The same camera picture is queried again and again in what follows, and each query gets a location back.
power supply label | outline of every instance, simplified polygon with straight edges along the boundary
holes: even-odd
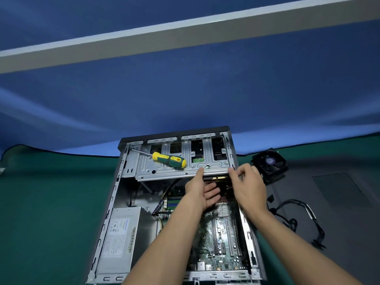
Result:
[[[111,219],[109,221],[106,242],[103,245],[102,256],[121,257],[125,243],[129,219]]]

yellow screwdriver handle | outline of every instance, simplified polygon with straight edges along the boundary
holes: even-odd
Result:
[[[165,165],[174,167],[174,168],[186,167],[186,159],[183,159],[182,157],[178,157],[178,156],[173,156],[173,155],[169,156],[169,155],[160,154],[158,152],[154,152],[153,160],[164,163]]]

barcode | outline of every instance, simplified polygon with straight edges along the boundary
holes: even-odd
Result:
[[[129,242],[129,248],[128,248],[129,253],[132,252],[132,246],[133,246],[133,240],[135,239],[135,233],[136,233],[136,227],[133,227],[132,234],[131,234],[131,240]]]

motherboard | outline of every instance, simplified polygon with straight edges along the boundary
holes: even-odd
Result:
[[[164,211],[173,211],[184,195],[176,188],[165,198]],[[170,215],[162,217],[163,226]],[[239,241],[239,207],[233,196],[224,194],[202,214],[186,271],[225,271],[247,269],[247,256]]]

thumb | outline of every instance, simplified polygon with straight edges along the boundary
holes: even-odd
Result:
[[[195,174],[195,176],[194,176],[193,179],[203,180],[203,172],[204,172],[203,167],[200,167],[200,168],[198,169],[197,173]]]
[[[232,186],[236,186],[241,182],[238,174],[233,168],[228,168],[228,174],[230,175]]]

